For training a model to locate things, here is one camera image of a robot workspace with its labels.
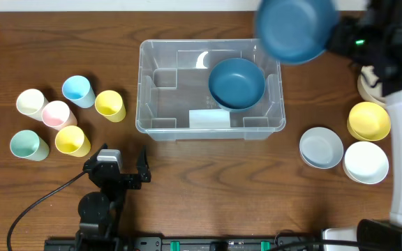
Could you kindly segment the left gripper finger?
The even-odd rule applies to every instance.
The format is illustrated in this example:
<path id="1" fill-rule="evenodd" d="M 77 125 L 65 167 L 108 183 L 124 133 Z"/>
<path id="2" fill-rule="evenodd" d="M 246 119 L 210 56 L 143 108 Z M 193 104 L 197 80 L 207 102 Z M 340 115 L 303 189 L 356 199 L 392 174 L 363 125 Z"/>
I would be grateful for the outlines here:
<path id="1" fill-rule="evenodd" d="M 137 158 L 136 168 L 140 176 L 141 182 L 150 183 L 151 182 L 151 171 L 147 161 L 147 149 L 143 146 L 140 154 Z"/>
<path id="2" fill-rule="evenodd" d="M 97 152 L 95 152 L 87 161 L 86 161 L 86 166 L 91 166 L 94 163 L 97 162 L 97 157 L 98 154 L 103 150 L 103 149 L 107 149 L 107 144 L 103 144 L 98 150 Z"/>

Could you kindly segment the large beige bowl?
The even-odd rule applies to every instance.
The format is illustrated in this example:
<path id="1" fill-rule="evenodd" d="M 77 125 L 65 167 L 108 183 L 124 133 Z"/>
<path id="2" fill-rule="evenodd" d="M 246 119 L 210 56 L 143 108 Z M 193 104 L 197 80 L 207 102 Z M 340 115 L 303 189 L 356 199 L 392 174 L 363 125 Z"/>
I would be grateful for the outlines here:
<path id="1" fill-rule="evenodd" d="M 382 96 L 382 83 L 374 73 L 373 66 L 363 66 L 357 79 L 357 90 L 363 100 L 373 102 L 385 108 Z"/>

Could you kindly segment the dark blue bowl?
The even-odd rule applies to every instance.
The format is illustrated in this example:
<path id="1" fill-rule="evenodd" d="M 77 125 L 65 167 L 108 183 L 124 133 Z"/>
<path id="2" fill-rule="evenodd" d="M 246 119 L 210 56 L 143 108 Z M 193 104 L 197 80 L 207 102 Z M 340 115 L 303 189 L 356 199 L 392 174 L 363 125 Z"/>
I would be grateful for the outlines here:
<path id="1" fill-rule="evenodd" d="M 326 51 L 338 21 L 332 0 L 264 0 L 255 14 L 255 34 L 268 55 L 299 65 Z"/>
<path id="2" fill-rule="evenodd" d="M 262 99 L 266 86 L 263 72 L 252 61 L 230 58 L 212 68 L 208 88 L 219 107 L 243 112 Z"/>

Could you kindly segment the small yellow bowl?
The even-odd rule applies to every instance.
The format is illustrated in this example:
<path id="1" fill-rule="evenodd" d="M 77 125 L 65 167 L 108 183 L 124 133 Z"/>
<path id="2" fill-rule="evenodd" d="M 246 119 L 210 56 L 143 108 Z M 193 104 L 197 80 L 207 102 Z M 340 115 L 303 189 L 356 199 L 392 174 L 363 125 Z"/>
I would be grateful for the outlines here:
<path id="1" fill-rule="evenodd" d="M 391 121 L 383 107 L 374 102 L 360 102 L 350 110 L 347 129 L 355 139 L 376 142 L 388 136 Z"/>

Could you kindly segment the small grey-blue bowl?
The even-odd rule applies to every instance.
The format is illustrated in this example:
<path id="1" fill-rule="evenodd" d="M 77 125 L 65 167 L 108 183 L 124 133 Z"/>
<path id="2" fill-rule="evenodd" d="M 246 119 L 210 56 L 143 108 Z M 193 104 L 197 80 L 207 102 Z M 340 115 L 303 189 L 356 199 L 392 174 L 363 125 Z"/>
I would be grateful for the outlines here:
<path id="1" fill-rule="evenodd" d="M 323 127 L 308 129 L 299 140 L 301 159 L 310 167 L 331 169 L 337 166 L 344 154 L 341 138 Z"/>

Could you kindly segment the small white bowl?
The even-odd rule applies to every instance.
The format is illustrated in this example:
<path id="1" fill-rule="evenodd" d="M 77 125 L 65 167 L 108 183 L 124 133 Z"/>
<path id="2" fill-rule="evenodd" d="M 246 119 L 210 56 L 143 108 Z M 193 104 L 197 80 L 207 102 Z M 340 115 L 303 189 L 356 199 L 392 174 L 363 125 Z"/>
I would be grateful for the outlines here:
<path id="1" fill-rule="evenodd" d="M 351 180 L 373 185 L 385 179 L 389 172 L 389 161 L 378 145 L 355 142 L 343 156 L 343 170 Z"/>

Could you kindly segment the dark blue bowl front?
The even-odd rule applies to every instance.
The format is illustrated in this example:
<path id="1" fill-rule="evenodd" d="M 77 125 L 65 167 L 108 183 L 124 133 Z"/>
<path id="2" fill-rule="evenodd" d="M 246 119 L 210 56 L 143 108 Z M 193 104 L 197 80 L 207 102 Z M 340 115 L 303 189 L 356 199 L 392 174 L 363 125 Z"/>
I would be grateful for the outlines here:
<path id="1" fill-rule="evenodd" d="M 208 88 L 219 107 L 243 112 L 262 99 L 266 86 L 263 72 L 252 61 L 230 58 L 212 68 Z"/>

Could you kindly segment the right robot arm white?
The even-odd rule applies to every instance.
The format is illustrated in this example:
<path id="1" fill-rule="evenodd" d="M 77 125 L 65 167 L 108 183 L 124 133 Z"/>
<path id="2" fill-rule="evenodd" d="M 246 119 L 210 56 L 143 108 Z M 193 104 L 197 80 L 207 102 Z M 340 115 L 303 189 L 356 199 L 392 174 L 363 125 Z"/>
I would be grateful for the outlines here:
<path id="1" fill-rule="evenodd" d="M 360 250 L 402 250 L 402 1 L 371 1 L 361 18 L 339 18 L 331 1 L 319 10 L 326 19 L 326 49 L 362 66 L 373 66 L 390 115 L 393 197 L 388 221 L 361 220 Z"/>

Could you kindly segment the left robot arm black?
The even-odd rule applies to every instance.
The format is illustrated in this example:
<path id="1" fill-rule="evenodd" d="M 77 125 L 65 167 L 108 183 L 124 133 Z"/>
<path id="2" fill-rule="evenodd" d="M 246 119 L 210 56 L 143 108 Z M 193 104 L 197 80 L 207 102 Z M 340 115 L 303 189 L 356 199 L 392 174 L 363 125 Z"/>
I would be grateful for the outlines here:
<path id="1" fill-rule="evenodd" d="M 100 190 L 85 195 L 78 204 L 80 216 L 80 240 L 77 247 L 85 245 L 112 245 L 119 249 L 123 242 L 118 235 L 119 221 L 124 209 L 126 192 L 139 190 L 143 183 L 151 181 L 151 171 L 147 162 L 146 148 L 137 158 L 134 174 L 121 172 L 123 166 L 121 152 L 101 146 L 85 163 L 82 171 Z"/>

